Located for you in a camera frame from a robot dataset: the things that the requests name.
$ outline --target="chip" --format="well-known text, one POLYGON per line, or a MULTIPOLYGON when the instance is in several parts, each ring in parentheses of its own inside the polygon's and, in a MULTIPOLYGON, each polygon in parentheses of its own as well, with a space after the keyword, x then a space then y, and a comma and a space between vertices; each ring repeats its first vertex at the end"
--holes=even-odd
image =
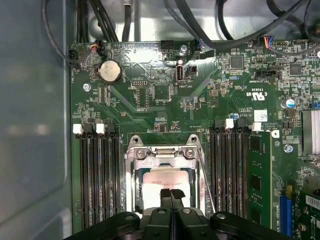
POLYGON ((261 212, 256 210, 256 209, 252 209, 252 211, 251 211, 251 219, 256 224, 261 224, 261 212))
POLYGON ((261 151, 261 139, 260 137, 252 136, 250 138, 250 149, 256 152, 261 151))
POLYGON ((261 178, 256 175, 252 175, 251 185, 254 189, 261 191, 261 178))
POLYGON ((231 68, 232 69, 242 69, 244 67, 244 61, 242 56, 232 56, 231 57, 231 68))
POLYGON ((302 73, 302 67, 300 63, 291 63, 290 64, 290 75, 291 76, 300 76, 302 73))

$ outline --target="integrated circuit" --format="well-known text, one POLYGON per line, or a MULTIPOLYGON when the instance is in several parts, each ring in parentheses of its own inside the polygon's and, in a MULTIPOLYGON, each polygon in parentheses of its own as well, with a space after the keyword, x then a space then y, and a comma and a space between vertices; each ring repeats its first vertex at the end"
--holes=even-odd
POLYGON ((290 63, 290 75, 291 76, 301 76, 302 66, 300 63, 290 63))
POLYGON ((232 69, 242 69, 244 67, 244 60, 242 56, 231 56, 230 67, 232 69))

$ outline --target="capacitor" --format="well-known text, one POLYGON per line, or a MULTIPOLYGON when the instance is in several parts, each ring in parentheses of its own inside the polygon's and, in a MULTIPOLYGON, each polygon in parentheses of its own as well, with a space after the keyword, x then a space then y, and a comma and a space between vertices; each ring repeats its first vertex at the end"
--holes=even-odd
POLYGON ((284 99, 282 100, 280 106, 283 108, 283 109, 293 109, 295 107, 295 100, 293 99, 284 99))
POLYGON ((116 61, 104 61, 98 68, 98 74, 107 84, 117 83, 122 76, 122 70, 116 61))

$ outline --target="gray metal panel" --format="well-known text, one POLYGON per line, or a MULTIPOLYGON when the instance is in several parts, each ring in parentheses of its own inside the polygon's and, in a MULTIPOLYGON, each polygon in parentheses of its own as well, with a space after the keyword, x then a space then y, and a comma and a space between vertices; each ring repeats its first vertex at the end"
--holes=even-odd
MULTIPOLYGON (((116 24, 116 33, 121 39, 124 27, 124 6, 121 0, 102 0, 107 12, 116 24)), ((191 11, 195 15, 203 30, 212 40, 223 40, 224 37, 218 26, 217 7, 215 0, 186 0, 191 11)), ((289 9, 297 0, 275 0, 279 6, 285 10, 289 9)), ((130 32, 130 41, 158 41, 158 40, 182 40, 191 39, 192 36, 182 28, 169 15, 164 7, 163 0, 133 0, 134 10, 130 32)), ((171 6, 178 11, 174 0, 169 0, 171 6)), ((320 9, 320 3, 314 1, 311 11, 316 13, 320 9)), ((305 8, 300 8, 295 15, 303 20, 305 8)), ((90 32, 92 40, 101 37, 102 33, 92 10, 89 18, 91 19, 90 32)), ((275 20, 269 10, 266 0, 228 0, 224 6, 224 19, 230 34, 234 38, 242 38, 249 35, 275 20)), ((297 27, 289 22, 284 22, 272 32, 277 39, 297 39, 300 32, 297 27)))
MULTIPOLYGON (((65 1, 51 1, 48 10, 61 45, 66 13, 70 27, 74 22, 73 1, 65 1)), ((0 2, 0 239, 59 240, 71 233, 69 71, 46 38, 41 5, 0 2)))

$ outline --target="green circuit board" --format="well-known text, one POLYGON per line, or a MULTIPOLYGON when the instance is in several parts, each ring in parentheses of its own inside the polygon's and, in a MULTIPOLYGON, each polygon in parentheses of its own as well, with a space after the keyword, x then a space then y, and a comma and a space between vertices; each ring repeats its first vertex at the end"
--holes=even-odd
MULTIPOLYGON (((293 53, 313 44, 273 47, 293 53)), ((72 50, 82 55, 92 45, 72 50)), ((302 121, 320 103, 319 77, 316 52, 281 56, 254 41, 208 52, 194 41, 106 43, 103 57, 93 50, 71 70, 71 123, 87 133, 104 124, 112 136, 72 137, 74 232, 128 209, 125 153, 133 136, 165 146, 184 145, 190 135, 203 149, 216 210, 282 232, 280 196, 295 204, 304 177, 320 174, 316 154, 304 151, 302 121), (105 61, 119 65, 117 82, 99 74, 105 61)), ((207 216, 209 202, 206 193, 207 216)), ((295 224, 292 216, 292 236, 295 224)))

